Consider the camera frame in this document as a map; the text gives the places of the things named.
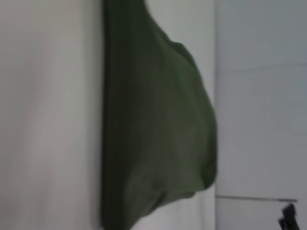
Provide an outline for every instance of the black object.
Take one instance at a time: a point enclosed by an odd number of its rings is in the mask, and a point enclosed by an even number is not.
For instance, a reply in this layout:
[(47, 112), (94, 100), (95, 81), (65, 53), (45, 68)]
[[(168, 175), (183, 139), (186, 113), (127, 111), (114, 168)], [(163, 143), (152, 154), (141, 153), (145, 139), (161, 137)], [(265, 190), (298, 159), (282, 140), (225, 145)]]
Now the black object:
[(289, 204), (283, 209), (283, 218), (278, 220), (282, 230), (299, 230), (295, 216), (296, 211), (294, 204)]

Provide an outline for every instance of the dark green cloth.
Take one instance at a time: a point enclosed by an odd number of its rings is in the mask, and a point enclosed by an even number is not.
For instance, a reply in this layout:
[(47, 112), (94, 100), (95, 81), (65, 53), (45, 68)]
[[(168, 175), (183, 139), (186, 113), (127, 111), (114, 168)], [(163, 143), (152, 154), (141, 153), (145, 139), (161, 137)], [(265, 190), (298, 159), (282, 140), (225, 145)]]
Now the dark green cloth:
[(189, 52), (143, 0), (104, 0), (105, 230), (128, 230), (156, 208), (208, 188), (216, 121)]

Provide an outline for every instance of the white wall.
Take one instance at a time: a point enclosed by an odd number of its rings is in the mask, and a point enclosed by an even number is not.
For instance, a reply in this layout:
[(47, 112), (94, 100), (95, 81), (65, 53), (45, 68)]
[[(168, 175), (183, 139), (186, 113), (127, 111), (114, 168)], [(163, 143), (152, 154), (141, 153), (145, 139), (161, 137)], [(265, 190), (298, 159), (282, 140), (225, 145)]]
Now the white wall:
[[(217, 194), (298, 199), (302, 229), (307, 228), (306, 9), (305, 0), (217, 0)], [(279, 229), (276, 219), (284, 205), (218, 199), (218, 229)]]

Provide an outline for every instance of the green fabric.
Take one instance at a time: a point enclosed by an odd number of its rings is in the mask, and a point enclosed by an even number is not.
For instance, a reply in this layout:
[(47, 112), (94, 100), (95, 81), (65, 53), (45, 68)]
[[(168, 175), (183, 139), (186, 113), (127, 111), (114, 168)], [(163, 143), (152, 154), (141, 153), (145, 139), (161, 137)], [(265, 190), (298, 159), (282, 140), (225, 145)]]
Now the green fabric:
[(213, 183), (216, 121), (192, 56), (144, 1), (105, 4), (102, 221), (105, 230), (128, 230)]

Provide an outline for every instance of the white surface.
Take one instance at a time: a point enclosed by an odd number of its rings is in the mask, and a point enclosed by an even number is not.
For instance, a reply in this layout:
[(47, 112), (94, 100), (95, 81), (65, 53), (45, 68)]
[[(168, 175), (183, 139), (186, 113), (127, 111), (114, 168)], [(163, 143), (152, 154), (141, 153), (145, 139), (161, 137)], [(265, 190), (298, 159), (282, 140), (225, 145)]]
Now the white surface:
[[(150, 5), (171, 38), (192, 52), (213, 99), (212, 0)], [(0, 229), (97, 227), (99, 8), (94, 0), (0, 1)], [(135, 229), (214, 225), (212, 187)]]
[[(296, 198), (302, 229), (307, 229), (302, 218), (307, 215), (306, 9), (305, 0), (217, 1), (217, 194)], [(247, 226), (256, 224), (253, 215), (259, 229), (270, 229), (258, 212), (279, 208), (250, 203), (227, 217), (225, 208), (241, 202), (217, 203), (217, 222), (225, 223), (219, 230), (252, 229)], [(273, 210), (267, 219), (276, 219)]]

